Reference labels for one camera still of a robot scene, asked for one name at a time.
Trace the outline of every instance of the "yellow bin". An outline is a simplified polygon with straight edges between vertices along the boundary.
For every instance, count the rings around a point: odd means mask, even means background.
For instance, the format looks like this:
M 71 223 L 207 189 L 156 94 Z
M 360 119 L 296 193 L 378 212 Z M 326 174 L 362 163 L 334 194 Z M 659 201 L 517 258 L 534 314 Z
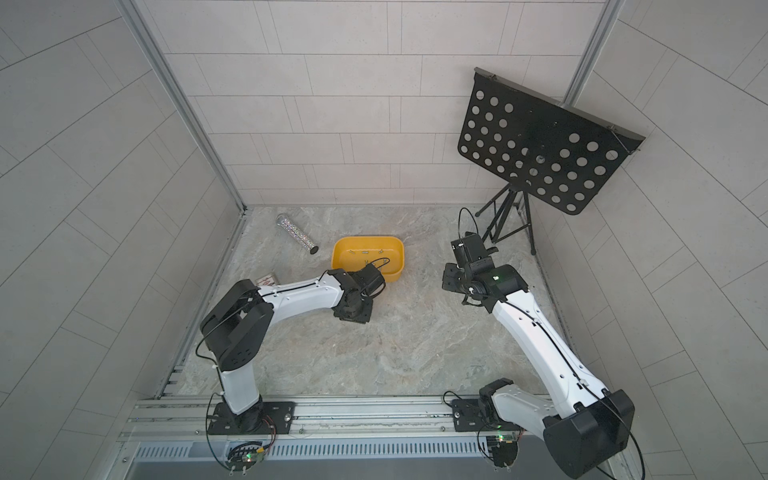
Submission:
M 382 275 L 387 283 L 392 283 L 400 278 L 406 264 L 405 248 L 395 237 L 344 237 L 333 246 L 331 268 L 354 272 L 382 257 L 389 258 L 389 263 L 381 269 Z

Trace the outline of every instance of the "wire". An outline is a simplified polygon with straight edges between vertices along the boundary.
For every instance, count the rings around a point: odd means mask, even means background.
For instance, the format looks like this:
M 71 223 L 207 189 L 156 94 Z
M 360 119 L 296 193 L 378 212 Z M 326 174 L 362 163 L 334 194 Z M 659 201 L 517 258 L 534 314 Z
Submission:
M 475 220 L 475 217 L 472 215 L 472 212 L 470 212 L 467 207 L 462 207 L 462 209 L 458 211 L 458 223 L 456 224 L 456 231 L 458 232 L 458 238 L 464 237 L 462 235 L 462 212 L 464 210 L 467 210 L 467 212 L 469 213 L 470 218 L 472 218 L 472 222 L 475 224 L 475 233 L 479 235 L 480 229 L 478 229 L 478 223 Z

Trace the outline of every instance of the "silver sparkly cylinder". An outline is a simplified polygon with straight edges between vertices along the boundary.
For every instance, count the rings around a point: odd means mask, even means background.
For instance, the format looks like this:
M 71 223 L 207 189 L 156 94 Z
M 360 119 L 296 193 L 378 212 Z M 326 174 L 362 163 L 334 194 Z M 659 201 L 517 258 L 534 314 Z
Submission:
M 299 227 L 297 227 L 286 214 L 280 214 L 277 216 L 277 224 L 286 230 L 293 239 L 301 246 L 306 248 L 312 255 L 317 253 L 319 247 L 307 236 Z

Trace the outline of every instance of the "music stand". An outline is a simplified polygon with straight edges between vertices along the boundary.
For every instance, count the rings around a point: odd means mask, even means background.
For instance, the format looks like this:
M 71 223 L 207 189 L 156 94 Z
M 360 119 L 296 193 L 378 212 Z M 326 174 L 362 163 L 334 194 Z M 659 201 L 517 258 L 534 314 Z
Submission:
M 528 229 L 536 254 L 528 195 L 568 215 L 578 215 L 645 137 L 513 81 L 475 69 L 458 152 L 508 185 L 475 215 L 507 194 L 483 240 L 498 243 Z M 502 236 L 518 192 L 526 224 Z

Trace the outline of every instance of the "gray marble surface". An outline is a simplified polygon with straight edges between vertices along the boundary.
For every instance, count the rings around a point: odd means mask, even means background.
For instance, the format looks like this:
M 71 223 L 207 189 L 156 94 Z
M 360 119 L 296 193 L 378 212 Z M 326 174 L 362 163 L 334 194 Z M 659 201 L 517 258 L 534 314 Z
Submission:
M 367 324 L 343 322 L 316 310 L 272 326 L 253 374 L 262 394 L 415 395 L 447 389 L 476 394 L 507 377 L 532 393 L 545 388 L 512 336 L 485 309 L 462 306 L 442 290 L 442 271 L 454 262 L 459 207 L 264 207 L 253 210 L 212 305 L 238 280 L 274 272 L 281 283 L 306 280 L 330 268 L 333 244 L 350 235 L 393 235 L 405 245 L 400 279 L 376 297 Z M 320 250 L 310 255 L 275 217 L 288 214 Z M 477 219 L 481 232 L 492 218 Z M 505 231 L 521 225 L 513 211 Z M 462 231 L 474 230 L 469 215 Z M 531 286 L 542 312 L 560 330 L 552 301 L 525 233 L 499 245 L 496 265 L 511 264 Z M 194 345 L 200 340 L 200 334 Z M 201 352 L 207 349 L 203 344 Z M 217 391 L 210 362 L 187 358 L 179 395 Z

